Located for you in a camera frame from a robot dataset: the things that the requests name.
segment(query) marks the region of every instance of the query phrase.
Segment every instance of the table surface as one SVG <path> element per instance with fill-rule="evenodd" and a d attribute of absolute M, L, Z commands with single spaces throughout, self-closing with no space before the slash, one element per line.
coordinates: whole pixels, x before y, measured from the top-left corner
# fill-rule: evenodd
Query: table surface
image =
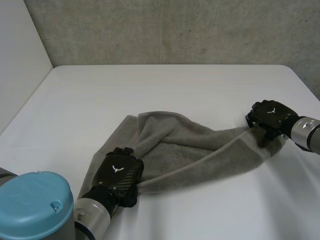
<path fill-rule="evenodd" d="M 60 66 L 0 136 L 0 166 L 61 174 L 76 198 L 93 154 L 127 115 L 177 112 L 222 130 L 244 126 L 264 99 L 320 119 L 320 102 L 281 65 Z M 105 239 L 318 239 L 319 196 L 319 156 L 288 140 L 246 174 L 141 195 L 112 219 Z"/>

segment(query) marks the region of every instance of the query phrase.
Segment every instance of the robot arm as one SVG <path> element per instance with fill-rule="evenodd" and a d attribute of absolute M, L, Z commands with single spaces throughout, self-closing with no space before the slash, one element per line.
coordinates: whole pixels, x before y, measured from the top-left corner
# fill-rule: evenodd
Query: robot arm
<path fill-rule="evenodd" d="M 249 127 L 256 123 L 265 129 L 268 140 L 286 135 L 302 150 L 320 155 L 320 120 L 298 116 L 292 109 L 273 100 L 256 102 L 245 119 Z"/>
<path fill-rule="evenodd" d="M 109 152 L 97 170 L 89 192 L 74 204 L 76 240 L 101 240 L 118 206 L 131 208 L 137 203 L 144 164 L 131 154 L 131 148 Z"/>

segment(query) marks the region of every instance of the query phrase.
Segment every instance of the crumpled towel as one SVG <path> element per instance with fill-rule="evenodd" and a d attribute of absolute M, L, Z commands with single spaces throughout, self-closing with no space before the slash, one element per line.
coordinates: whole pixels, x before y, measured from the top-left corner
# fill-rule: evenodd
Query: crumpled towel
<path fill-rule="evenodd" d="M 105 155 L 116 147 L 134 149 L 144 162 L 139 193 L 159 193 L 242 174 L 260 166 L 284 145 L 280 136 L 258 147 L 262 128 L 238 127 L 214 131 L 173 112 L 146 112 L 127 116 L 94 154 L 79 197 Z"/>

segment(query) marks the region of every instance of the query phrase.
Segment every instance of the gray wall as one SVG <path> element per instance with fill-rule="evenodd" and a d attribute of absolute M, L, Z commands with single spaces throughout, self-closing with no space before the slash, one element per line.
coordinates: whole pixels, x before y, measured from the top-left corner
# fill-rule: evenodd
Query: gray wall
<path fill-rule="evenodd" d="M 320 98 L 319 0 L 24 0 L 53 66 L 280 64 Z"/>

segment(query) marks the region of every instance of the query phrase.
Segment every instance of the container lid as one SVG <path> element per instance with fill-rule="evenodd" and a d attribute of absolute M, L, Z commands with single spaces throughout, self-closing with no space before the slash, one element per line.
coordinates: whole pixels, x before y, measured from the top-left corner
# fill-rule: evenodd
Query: container lid
<path fill-rule="evenodd" d="M 70 186 L 59 174 L 17 176 L 0 187 L 0 239 L 45 238 L 68 220 L 73 208 Z"/>

